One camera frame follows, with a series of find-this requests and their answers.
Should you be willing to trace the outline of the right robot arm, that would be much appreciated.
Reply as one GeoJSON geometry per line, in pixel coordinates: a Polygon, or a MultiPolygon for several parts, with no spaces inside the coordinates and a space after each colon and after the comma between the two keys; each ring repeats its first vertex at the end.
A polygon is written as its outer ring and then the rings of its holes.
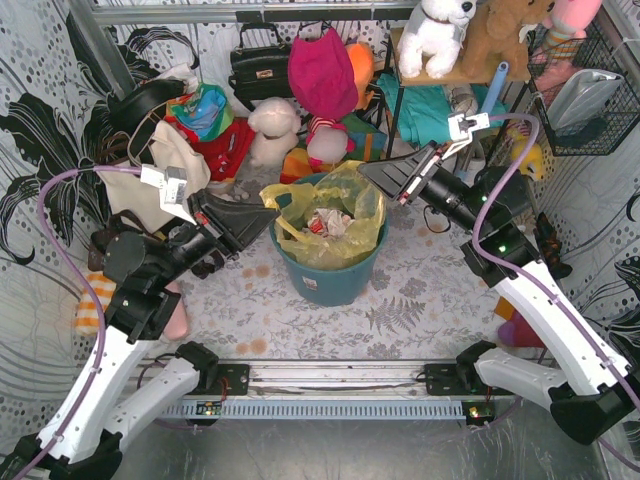
{"type": "Polygon", "coordinates": [[[563,295],[542,255],[517,228],[527,203],[518,170],[489,167],[468,186],[441,166],[434,144],[359,173],[389,199],[428,206],[466,230],[478,222],[492,190],[498,192],[479,222],[479,240],[462,245],[473,274],[513,305],[557,361],[549,368],[479,341],[460,353],[445,374],[425,368],[431,395],[518,395],[548,410],[572,440],[589,445],[627,416],[639,397],[639,370],[600,338],[563,295]]]}

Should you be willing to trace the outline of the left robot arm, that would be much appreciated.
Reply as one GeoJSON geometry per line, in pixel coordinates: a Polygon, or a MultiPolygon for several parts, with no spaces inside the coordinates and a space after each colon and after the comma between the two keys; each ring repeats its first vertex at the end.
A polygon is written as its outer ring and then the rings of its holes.
{"type": "Polygon", "coordinates": [[[157,378],[126,401],[118,400],[179,304],[181,297],[169,284],[209,255],[221,268],[279,215],[204,190],[192,194],[187,205],[192,219],[170,240],[124,231],[108,243],[103,273],[116,289],[108,307],[98,309],[104,325],[90,358],[46,427],[22,437],[4,459],[2,478],[22,479],[39,467],[52,479],[110,479],[130,441],[168,405],[215,384],[217,356],[189,342],[157,378]]]}

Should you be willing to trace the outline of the yellow plastic trash bag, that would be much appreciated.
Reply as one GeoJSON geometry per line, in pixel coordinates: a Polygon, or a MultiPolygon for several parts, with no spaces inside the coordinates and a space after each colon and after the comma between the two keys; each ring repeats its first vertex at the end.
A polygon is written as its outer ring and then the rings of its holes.
{"type": "Polygon", "coordinates": [[[316,183],[272,184],[260,192],[279,216],[275,243],[298,264],[318,270],[351,267],[372,254],[385,222],[382,193],[347,161],[316,183]]]}

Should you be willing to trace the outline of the teal plastic trash bin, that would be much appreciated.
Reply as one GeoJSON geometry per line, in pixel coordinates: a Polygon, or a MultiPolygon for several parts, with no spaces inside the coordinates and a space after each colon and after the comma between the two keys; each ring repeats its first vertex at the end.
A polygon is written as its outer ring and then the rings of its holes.
{"type": "MultiPolygon", "coordinates": [[[[297,183],[316,183],[326,174],[314,174],[297,183]]],[[[376,256],[388,233],[388,223],[383,224],[376,249],[363,261],[339,270],[318,270],[302,266],[287,257],[275,243],[273,225],[270,235],[278,253],[282,256],[289,278],[295,290],[306,300],[320,306],[342,306],[352,303],[364,290],[373,272],[376,256]]]]}

